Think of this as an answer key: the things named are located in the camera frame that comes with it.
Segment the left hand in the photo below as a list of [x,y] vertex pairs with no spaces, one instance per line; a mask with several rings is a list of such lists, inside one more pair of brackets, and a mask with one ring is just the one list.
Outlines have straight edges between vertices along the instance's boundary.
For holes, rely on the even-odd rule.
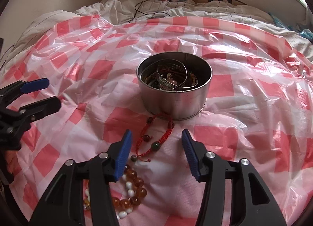
[[4,185],[9,185],[21,171],[21,167],[18,162],[17,151],[1,151],[1,153],[1,181]]

